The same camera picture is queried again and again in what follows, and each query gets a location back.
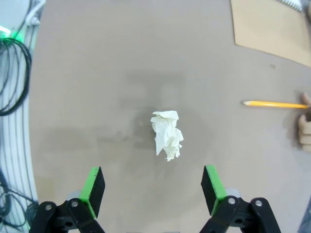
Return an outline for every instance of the crumpled tissue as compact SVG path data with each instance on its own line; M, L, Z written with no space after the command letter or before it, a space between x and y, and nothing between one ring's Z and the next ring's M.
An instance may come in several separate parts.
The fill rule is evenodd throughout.
M153 112L156 116L151 118L152 128L155 131L156 155L161 150L167 154L167 161L177 158L180 155L179 149L182 147L179 142L184 137L179 129L176 128L178 114L176 111Z

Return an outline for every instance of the spiral notebook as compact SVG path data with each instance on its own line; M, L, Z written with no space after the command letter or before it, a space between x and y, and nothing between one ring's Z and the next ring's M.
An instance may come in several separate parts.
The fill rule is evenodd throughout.
M237 45L311 67L311 25L299 0L231 0L231 8Z
M292 8L295 11L303 12L302 4L300 0L277 0L278 2Z

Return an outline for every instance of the finger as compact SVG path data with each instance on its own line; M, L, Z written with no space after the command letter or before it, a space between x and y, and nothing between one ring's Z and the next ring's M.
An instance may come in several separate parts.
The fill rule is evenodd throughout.
M311 105L311 98L307 95L306 92L302 94L302 101L306 105Z
M311 145L307 145L307 144L302 145L302 149L304 151L311 152Z
M299 142L301 144L310 144L311 145L311 134L303 134L299 131Z
M306 115L300 116L298 127L303 134L311 134L311 121L307 121Z

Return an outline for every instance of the pencil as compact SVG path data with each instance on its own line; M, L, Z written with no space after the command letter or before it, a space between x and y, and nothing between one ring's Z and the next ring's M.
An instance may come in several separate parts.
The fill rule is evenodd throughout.
M308 105L298 103L279 103L267 101L243 101L247 106L275 107L275 108L309 108Z

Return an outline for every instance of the green gripper pad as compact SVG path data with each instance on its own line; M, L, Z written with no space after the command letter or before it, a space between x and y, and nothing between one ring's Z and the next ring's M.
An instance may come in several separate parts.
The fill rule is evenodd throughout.
M225 188L213 165L204 166L201 186L205 196L209 214L216 212L219 203L227 196Z
M101 167L93 167L87 177L79 199L86 203L94 218L97 218L105 190Z

